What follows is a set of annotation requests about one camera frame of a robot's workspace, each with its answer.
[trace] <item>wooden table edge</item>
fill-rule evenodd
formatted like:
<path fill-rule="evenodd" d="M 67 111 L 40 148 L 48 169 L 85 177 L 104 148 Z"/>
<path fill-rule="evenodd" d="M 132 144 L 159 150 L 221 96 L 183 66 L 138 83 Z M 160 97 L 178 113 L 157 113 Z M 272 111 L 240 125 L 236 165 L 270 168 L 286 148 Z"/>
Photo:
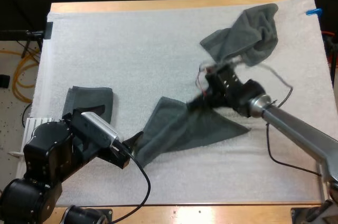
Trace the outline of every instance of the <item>wooden table edge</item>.
<path fill-rule="evenodd" d="M 283 0 L 159 0 L 159 1 L 102 1 L 52 3 L 53 13 L 93 13 L 139 10 L 167 10 L 210 6 L 233 6 L 273 3 Z"/>

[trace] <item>red wire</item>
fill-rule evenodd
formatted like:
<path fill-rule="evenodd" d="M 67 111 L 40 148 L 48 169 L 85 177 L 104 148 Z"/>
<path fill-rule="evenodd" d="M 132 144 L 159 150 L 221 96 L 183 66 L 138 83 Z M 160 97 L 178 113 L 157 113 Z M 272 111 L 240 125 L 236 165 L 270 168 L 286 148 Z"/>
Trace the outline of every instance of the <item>red wire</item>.
<path fill-rule="evenodd" d="M 330 35 L 330 36 L 335 36 L 335 33 L 330 32 L 330 31 L 322 31 L 322 34 L 324 34 L 324 35 Z"/>
<path fill-rule="evenodd" d="M 202 94 L 203 94 L 204 96 L 206 96 L 206 92 L 205 92 L 205 90 L 202 88 L 202 84 L 201 84 L 201 82 L 200 82 L 200 74 L 201 74 L 201 71 L 199 71 L 198 74 L 197 74 L 196 80 L 197 80 L 197 82 L 198 82 L 199 85 L 197 86 L 197 84 L 196 84 L 196 86 L 202 91 Z"/>

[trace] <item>black cable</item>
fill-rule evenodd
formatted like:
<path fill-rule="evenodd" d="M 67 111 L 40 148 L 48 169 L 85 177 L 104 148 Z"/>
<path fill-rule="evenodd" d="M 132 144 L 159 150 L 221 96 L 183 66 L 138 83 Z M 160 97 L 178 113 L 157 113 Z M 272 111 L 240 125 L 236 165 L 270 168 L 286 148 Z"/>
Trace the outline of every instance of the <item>black cable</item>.
<path fill-rule="evenodd" d="M 21 42 L 19 42 L 18 40 L 16 41 L 18 44 L 20 44 L 22 47 L 25 47 Z M 29 50 L 36 52 L 34 49 L 32 49 L 31 47 L 28 47 Z"/>
<path fill-rule="evenodd" d="M 30 107 L 32 105 L 32 103 L 30 103 L 30 104 L 28 104 L 27 105 L 27 107 L 23 110 L 23 112 L 22 112 L 22 117 L 21 117 L 21 122 L 22 122 L 22 126 L 23 126 L 23 128 L 25 128 L 25 122 L 24 122 L 24 116 L 25 116 L 25 113 L 26 113 L 26 111 L 28 110 L 28 108 Z"/>
<path fill-rule="evenodd" d="M 20 43 L 19 41 L 16 41 L 18 44 L 20 44 L 24 49 L 26 49 L 26 47 L 22 44 L 22 43 Z M 34 56 L 37 56 L 37 55 L 33 55 L 29 50 L 26 50 L 28 53 L 29 53 L 29 55 L 32 57 L 32 59 L 34 59 L 34 61 L 36 62 L 36 63 L 38 63 L 38 64 L 40 64 L 40 62 L 39 62 L 39 60 L 37 60 Z"/>
<path fill-rule="evenodd" d="M 270 150 L 270 140 L 269 140 L 269 123 L 266 124 L 266 141 L 267 141 L 267 145 L 268 145 L 268 153 L 269 153 L 269 156 L 271 158 L 271 160 L 273 160 L 274 162 L 280 164 L 280 165 L 283 165 L 283 166 L 287 166 L 287 167 L 293 167 L 294 169 L 297 169 L 297 170 L 302 170 L 302 171 L 305 171 L 305 172 L 308 172 L 308 173 L 312 173 L 312 174 L 315 174 L 315 175 L 318 175 L 318 176 L 322 176 L 321 174 L 317 173 L 317 172 L 314 172 L 312 170 L 307 170 L 303 167 L 298 167 L 298 166 L 294 166 L 294 165 L 291 165 L 291 164 L 288 164 L 288 163 L 284 163 L 284 162 L 280 162 L 278 160 L 276 160 L 272 154 L 271 154 L 271 150 Z"/>
<path fill-rule="evenodd" d="M 289 93 L 286 95 L 284 100 L 281 101 L 281 103 L 277 106 L 278 108 L 280 108 L 289 99 L 289 97 L 291 96 L 294 88 L 290 84 L 288 84 L 273 68 L 271 68 L 271 67 L 269 67 L 265 64 L 260 64 L 260 66 L 265 68 L 265 69 L 270 70 L 285 86 L 287 86 L 290 89 Z M 294 165 L 284 163 L 284 162 L 280 162 L 280 161 L 276 160 L 273 157 L 273 155 L 271 153 L 271 149 L 270 149 L 269 126 L 270 126 L 270 123 L 267 123 L 266 124 L 266 143 L 267 143 L 267 146 L 268 146 L 268 153 L 269 153 L 271 160 L 273 160 L 275 163 L 278 163 L 278 164 L 283 165 L 283 166 L 292 167 L 292 168 L 297 169 L 297 170 L 302 170 L 302 171 L 305 171 L 305 172 L 308 172 L 308 173 L 312 173 L 312 174 L 315 174 L 315 175 L 318 175 L 318 176 L 322 176 L 321 174 L 314 172 L 312 170 L 307 170 L 303 167 L 294 166 Z"/>
<path fill-rule="evenodd" d="M 148 184 L 148 190 L 147 190 L 147 194 L 146 197 L 144 198 L 144 200 L 141 202 L 141 204 L 139 204 L 134 210 L 130 211 L 129 213 L 127 213 L 126 215 L 122 216 L 121 218 L 118 218 L 116 220 L 113 220 L 110 224 L 114 224 L 114 223 L 118 223 L 126 218 L 128 218 L 130 215 L 132 215 L 133 213 L 135 213 L 137 210 L 139 210 L 142 206 L 144 206 L 145 202 L 147 201 L 149 194 L 150 194 L 150 190 L 151 190 L 151 184 L 150 184 L 150 180 L 149 177 L 147 176 L 146 172 L 143 170 L 142 166 L 139 164 L 139 162 L 137 160 L 134 159 L 134 157 L 132 156 L 132 154 L 125 148 L 124 149 L 125 154 L 127 154 L 130 159 L 132 159 L 135 164 L 138 166 L 139 170 L 142 172 L 144 178 L 147 181 Z"/>
<path fill-rule="evenodd" d="M 18 2 L 16 0 L 10 0 L 15 9 L 17 10 L 17 12 L 19 13 L 19 15 L 26 21 L 26 23 L 28 24 L 28 26 L 35 30 L 36 28 L 34 27 L 32 21 L 29 19 L 29 17 L 26 15 L 26 13 L 22 10 L 22 8 L 19 6 Z"/>

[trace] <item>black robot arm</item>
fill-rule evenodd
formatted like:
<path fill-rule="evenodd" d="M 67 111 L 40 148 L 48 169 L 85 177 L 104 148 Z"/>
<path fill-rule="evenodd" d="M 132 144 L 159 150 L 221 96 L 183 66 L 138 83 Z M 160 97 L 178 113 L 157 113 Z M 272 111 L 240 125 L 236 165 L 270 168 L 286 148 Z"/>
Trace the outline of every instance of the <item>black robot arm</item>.
<path fill-rule="evenodd" d="M 132 152 L 142 132 L 121 147 L 118 134 L 98 116 L 102 109 L 75 109 L 63 120 L 34 130 L 24 147 L 24 178 L 13 180 L 0 197 L 0 219 L 5 224 L 44 222 L 61 195 L 61 183 L 95 157 L 121 169 L 128 164 L 126 151 Z"/>

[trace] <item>cable on floor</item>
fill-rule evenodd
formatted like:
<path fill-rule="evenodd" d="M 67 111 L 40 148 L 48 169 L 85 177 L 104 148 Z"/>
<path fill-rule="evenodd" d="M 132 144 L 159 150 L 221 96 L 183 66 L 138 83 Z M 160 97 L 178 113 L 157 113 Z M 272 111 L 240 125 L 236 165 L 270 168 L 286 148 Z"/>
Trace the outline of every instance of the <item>cable on floor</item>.
<path fill-rule="evenodd" d="M 23 128 L 26 127 L 26 126 L 25 126 L 25 121 L 24 121 L 25 113 L 26 113 L 26 111 L 28 110 L 28 108 L 29 108 L 31 105 L 32 105 L 32 103 L 28 104 L 28 105 L 26 106 L 26 108 L 25 108 L 25 109 L 23 110 L 23 112 L 22 112 L 21 122 L 22 122 Z"/>
<path fill-rule="evenodd" d="M 1 50 L 0 53 L 3 54 L 13 54 L 13 55 L 19 55 L 21 56 L 21 53 L 15 52 L 15 51 L 7 51 L 7 50 Z M 26 102 L 26 103 L 31 103 L 32 100 L 26 96 L 24 96 L 18 89 L 17 85 L 19 85 L 22 88 L 34 88 L 35 84 L 31 85 L 24 85 L 19 81 L 19 76 L 26 70 L 32 67 L 36 67 L 39 65 L 39 62 L 37 61 L 36 58 L 34 58 L 33 55 L 36 53 L 32 53 L 32 55 L 27 55 L 25 56 L 17 65 L 14 75 L 13 75 L 13 80 L 12 80 L 12 92 L 13 95 L 20 101 Z M 25 66 L 26 63 L 28 63 L 30 60 L 32 60 L 33 63 L 29 64 L 28 66 Z"/>

